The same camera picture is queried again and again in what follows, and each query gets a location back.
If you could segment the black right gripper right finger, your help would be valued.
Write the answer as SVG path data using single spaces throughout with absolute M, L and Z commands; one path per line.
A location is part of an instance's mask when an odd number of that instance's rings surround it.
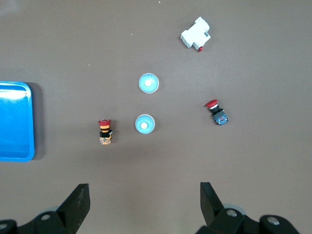
M 285 218 L 263 215 L 254 221 L 235 208 L 225 208 L 211 183 L 200 184 L 200 207 L 206 225 L 198 234 L 297 234 L 299 231 Z

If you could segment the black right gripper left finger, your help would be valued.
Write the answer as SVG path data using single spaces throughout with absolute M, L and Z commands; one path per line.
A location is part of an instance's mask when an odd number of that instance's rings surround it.
M 90 210 L 88 184 L 79 184 L 56 211 L 46 211 L 17 226 L 13 219 L 0 221 L 2 234 L 75 234 Z

